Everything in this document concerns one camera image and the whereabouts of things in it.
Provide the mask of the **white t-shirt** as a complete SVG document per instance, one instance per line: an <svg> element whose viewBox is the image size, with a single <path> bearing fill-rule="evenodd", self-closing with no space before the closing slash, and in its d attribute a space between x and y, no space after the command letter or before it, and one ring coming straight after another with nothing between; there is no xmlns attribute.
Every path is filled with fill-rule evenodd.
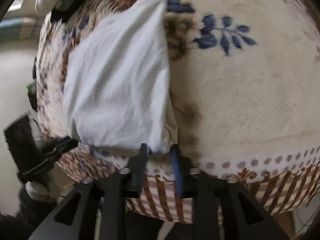
<svg viewBox="0 0 320 240"><path fill-rule="evenodd" d="M165 154L177 142L169 96L166 0L137 0L103 18L69 55L65 130L86 145Z"/></svg>

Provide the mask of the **floral bed blanket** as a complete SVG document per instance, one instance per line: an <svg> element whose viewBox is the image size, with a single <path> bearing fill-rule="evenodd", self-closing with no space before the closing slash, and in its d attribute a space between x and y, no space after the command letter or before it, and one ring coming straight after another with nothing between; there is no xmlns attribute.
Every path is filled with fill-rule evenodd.
<svg viewBox="0 0 320 240"><path fill-rule="evenodd" d="M36 55L44 139L65 135L69 55L137 0L87 0L66 22L45 15ZM167 0L170 95L181 153L235 175L272 215L319 194L319 17L305 0Z"/></svg>

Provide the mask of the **striped curtain left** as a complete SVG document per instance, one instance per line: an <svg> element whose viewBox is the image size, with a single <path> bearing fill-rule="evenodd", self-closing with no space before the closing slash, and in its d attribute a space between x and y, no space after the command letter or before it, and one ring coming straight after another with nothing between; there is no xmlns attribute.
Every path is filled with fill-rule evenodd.
<svg viewBox="0 0 320 240"><path fill-rule="evenodd" d="M1 21L1 42L39 38L44 22L38 17L19 17Z"/></svg>

